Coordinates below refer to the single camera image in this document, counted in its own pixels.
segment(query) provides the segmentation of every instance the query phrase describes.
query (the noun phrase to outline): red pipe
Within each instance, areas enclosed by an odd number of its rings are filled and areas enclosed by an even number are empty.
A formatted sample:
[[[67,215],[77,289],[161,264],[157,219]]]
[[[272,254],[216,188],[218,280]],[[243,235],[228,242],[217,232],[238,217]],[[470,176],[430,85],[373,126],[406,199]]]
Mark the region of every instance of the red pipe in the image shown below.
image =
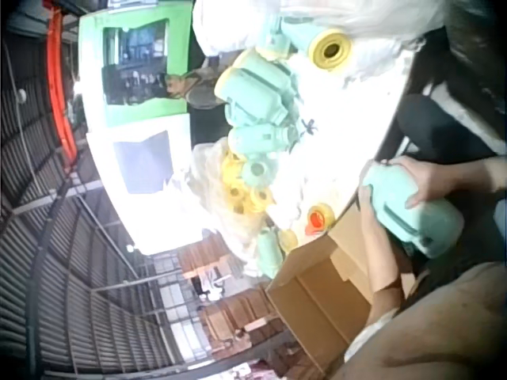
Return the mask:
[[[52,17],[48,25],[48,88],[56,132],[66,157],[66,167],[69,168],[76,159],[78,149],[71,125],[65,114],[66,104],[63,92],[61,63],[62,23],[63,16],[61,11],[53,7]]]

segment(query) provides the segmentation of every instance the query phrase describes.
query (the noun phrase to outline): window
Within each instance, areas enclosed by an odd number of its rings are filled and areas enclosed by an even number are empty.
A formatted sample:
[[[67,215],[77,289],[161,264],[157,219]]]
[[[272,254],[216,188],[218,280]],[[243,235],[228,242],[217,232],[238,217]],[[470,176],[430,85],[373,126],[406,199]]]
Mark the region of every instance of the window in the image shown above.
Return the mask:
[[[104,28],[102,83],[110,105],[167,97],[169,20],[138,28]]]

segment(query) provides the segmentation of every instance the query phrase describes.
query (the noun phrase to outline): worker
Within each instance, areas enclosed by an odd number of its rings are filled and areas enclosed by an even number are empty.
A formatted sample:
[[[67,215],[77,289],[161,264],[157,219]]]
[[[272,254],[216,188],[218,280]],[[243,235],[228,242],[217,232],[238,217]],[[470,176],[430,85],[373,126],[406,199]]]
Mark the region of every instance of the worker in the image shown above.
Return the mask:
[[[226,66],[201,67],[185,75],[166,76],[167,93],[171,99],[185,99],[196,109],[211,109],[224,101],[215,96],[215,85]]]
[[[500,193],[505,198],[505,158],[495,156],[433,101],[407,98],[398,122],[411,140],[417,140],[420,157],[433,154],[434,161],[441,162],[400,157],[369,164],[406,169],[418,187],[407,208],[458,190]],[[375,217],[371,195],[370,187],[360,187],[372,308],[366,327],[345,353],[345,365],[332,379],[461,380],[477,374],[491,378],[488,371],[495,371],[507,353],[505,240],[499,256],[490,255],[482,243],[479,249],[472,247],[474,254],[466,253],[470,247],[458,244],[455,252],[427,265],[405,300],[394,246]],[[505,239],[505,199],[497,204],[495,217],[497,232]]]

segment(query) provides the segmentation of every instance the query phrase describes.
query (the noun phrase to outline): hand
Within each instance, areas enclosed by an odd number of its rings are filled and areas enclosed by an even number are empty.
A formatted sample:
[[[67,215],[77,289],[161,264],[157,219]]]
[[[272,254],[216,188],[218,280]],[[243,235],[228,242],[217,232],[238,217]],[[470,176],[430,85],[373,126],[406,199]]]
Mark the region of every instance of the hand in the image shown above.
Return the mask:
[[[413,208],[420,202],[438,200],[452,192],[454,184],[445,173],[443,166],[431,162],[421,162],[407,156],[397,157],[389,161],[390,165],[400,165],[415,180],[418,192],[406,201],[406,208]]]
[[[376,221],[372,206],[372,186],[360,186],[358,192],[362,222]]]

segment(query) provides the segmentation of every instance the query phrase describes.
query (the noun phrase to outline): open cardboard box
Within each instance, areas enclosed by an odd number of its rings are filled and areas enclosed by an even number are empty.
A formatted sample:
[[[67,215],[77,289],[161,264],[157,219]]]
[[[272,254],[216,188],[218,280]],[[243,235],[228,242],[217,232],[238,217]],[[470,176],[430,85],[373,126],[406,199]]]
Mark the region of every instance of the open cardboard box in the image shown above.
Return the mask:
[[[413,282],[404,276],[404,288]],[[339,365],[372,302],[356,205],[328,234],[292,251],[267,293],[315,366],[325,374]]]

